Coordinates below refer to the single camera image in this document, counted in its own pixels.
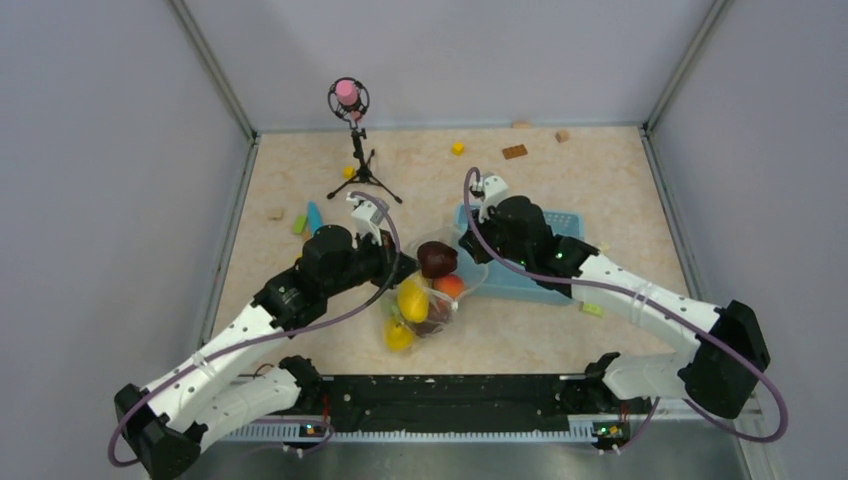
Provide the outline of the clear zip top bag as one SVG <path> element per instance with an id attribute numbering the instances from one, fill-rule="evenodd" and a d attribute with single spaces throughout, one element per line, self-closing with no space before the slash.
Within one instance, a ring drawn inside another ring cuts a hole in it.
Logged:
<path id="1" fill-rule="evenodd" d="M 471 258 L 471 256 L 464 249 L 462 249 L 459 246 L 458 241 L 459 241 L 461 235 L 462 235 L 462 232 L 460 231 L 458 226 L 448 225 L 448 226 L 444 226 L 444 227 L 442 227 L 442 228 L 440 228 L 436 231 L 428 232 L 428 233 L 426 233 L 426 234 L 424 234 L 424 235 L 422 235 L 422 236 L 420 236 L 420 237 L 418 237 L 414 240 L 410 240 L 410 241 L 406 242 L 406 244 L 404 245 L 404 248 L 403 248 L 403 251 L 406 254 L 410 255 L 411 257 L 413 257 L 417 261 L 418 261 L 417 255 L 416 255 L 417 248 L 422 243 L 424 243 L 426 241 L 431 241 L 431 240 L 441 241 L 443 243 L 450 245 L 451 247 L 453 247 L 458 252 L 458 266 L 457 266 L 456 271 L 453 272 L 452 274 L 456 274 L 456 275 L 460 276 L 465 282 L 465 291 L 460 296 L 460 298 L 458 300 L 453 300 L 449 296 L 435 290 L 432 286 L 432 282 L 435 279 L 424 278 L 421 275 L 420 264 L 419 264 L 418 272 L 415 273 L 415 274 L 419 274 L 427 283 L 427 291 L 429 293 L 429 300 L 430 300 L 429 310 L 433 307 L 435 307 L 436 309 L 444 309 L 444 310 L 447 310 L 448 308 L 451 309 L 452 317 L 451 317 L 451 321 L 450 321 L 449 324 L 451 324 L 459 316 L 460 303 L 464 299 L 466 299 L 467 297 L 476 293 L 476 291 L 482 286 L 484 281 L 487 280 L 487 278 L 489 276 L 489 267 L 486 264 L 475 263 L 473 261 L 473 259 Z M 398 289 L 398 286 L 389 290 L 379 300 L 380 313 L 382 315 L 382 338 L 383 338 L 384 323 L 387 320 L 390 320 L 390 319 L 394 319 L 394 320 L 397 320 L 397 321 L 404 322 L 407 325 L 407 327 L 414 333 L 413 325 L 415 323 L 411 323 L 411 322 L 408 322 L 407 320 L 405 320 L 403 318 L 403 316 L 400 314 L 400 311 L 398 309 L 398 306 L 397 306 L 397 289 Z M 420 339 L 424 339 L 424 338 L 416 335 L 416 340 L 415 340 L 414 344 L 410 348 L 408 348 L 404 351 L 408 351 L 408 350 L 412 349 L 414 347 L 415 343 Z"/>

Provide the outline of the dark red apple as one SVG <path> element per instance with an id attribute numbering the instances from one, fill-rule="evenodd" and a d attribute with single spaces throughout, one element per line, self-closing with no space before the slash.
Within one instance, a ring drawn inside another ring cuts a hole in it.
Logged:
<path id="1" fill-rule="evenodd" d="M 417 248 L 417 259 L 421 275 L 426 279 L 438 279 L 456 271 L 458 252 L 441 241 L 426 241 Z"/>

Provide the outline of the red orange peach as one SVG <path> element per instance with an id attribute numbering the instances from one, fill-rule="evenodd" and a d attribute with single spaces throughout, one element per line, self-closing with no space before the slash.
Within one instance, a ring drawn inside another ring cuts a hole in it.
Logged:
<path id="1" fill-rule="evenodd" d="M 437 278 L 432 282 L 435 290 L 449 296 L 453 300 L 458 300 L 465 291 L 464 280 L 456 274 L 448 274 L 441 278 Z"/>

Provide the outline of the yellow pear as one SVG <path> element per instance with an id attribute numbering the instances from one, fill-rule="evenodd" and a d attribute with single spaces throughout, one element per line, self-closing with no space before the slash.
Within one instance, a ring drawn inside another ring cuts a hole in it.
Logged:
<path id="1" fill-rule="evenodd" d="M 429 315 L 429 305 L 427 283 L 419 274 L 413 274 L 398 286 L 397 306 L 408 322 L 424 322 Z"/>

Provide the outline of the yellow lemon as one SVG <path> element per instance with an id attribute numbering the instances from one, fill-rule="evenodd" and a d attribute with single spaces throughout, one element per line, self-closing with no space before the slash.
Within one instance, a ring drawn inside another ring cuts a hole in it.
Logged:
<path id="1" fill-rule="evenodd" d="M 399 352 L 410 348 L 416 340 L 416 335 L 404 322 L 390 319 L 384 323 L 383 339 L 389 350 Z"/>

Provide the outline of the dark brown dried fruit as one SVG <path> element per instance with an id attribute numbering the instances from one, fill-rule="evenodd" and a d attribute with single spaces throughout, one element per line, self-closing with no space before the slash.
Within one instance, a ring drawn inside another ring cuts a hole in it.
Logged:
<path id="1" fill-rule="evenodd" d="M 450 308 L 444 310 L 433 307 L 429 310 L 428 316 L 424 321 L 413 325 L 414 333 L 422 338 L 439 333 L 450 323 L 451 317 L 452 311 Z"/>

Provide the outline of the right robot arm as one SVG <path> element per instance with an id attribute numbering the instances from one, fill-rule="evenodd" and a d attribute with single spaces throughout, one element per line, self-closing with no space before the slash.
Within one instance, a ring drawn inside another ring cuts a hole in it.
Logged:
<path id="1" fill-rule="evenodd" d="M 672 397 L 723 419 L 739 416 L 771 362 L 748 305 L 688 298 L 617 265 L 598 248 L 557 234 L 542 209 L 494 174 L 463 182 L 468 228 L 459 244 L 476 263 L 497 262 L 540 288 L 599 306 L 670 347 L 668 354 L 607 354 L 591 365 L 589 404 L 612 412 L 637 397 Z"/>

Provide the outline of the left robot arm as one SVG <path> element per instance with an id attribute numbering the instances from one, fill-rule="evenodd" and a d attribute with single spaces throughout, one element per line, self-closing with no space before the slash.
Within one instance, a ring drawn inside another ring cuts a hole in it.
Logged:
<path id="1" fill-rule="evenodd" d="M 113 466 L 139 465 L 151 479 L 176 479 L 231 431 L 275 411 L 317 407 L 318 383 L 289 367 L 233 382 L 290 339 L 358 315 L 413 272 L 416 262 L 402 251 L 388 205 L 364 192 L 347 199 L 354 232 L 320 227 L 300 258 L 223 331 L 160 378 L 115 394 L 117 425 L 107 447 Z"/>

